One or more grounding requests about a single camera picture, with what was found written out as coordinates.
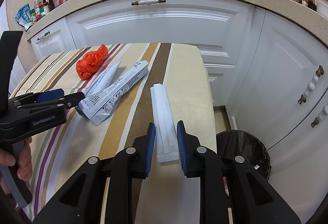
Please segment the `person left hand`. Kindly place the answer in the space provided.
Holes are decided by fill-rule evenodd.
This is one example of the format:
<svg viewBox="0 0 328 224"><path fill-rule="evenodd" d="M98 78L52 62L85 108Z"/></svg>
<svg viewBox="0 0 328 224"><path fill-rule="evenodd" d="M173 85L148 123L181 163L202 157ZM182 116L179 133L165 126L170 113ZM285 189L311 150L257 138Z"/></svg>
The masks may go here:
<svg viewBox="0 0 328 224"><path fill-rule="evenodd" d="M25 139L24 147L19 154L18 158L15 158L7 151L1 149L0 154L0 164L3 166L13 166L16 163L18 164L17 175L18 178L23 181L29 181L32 177L32 156L30 143L32 138L29 137Z"/></svg>

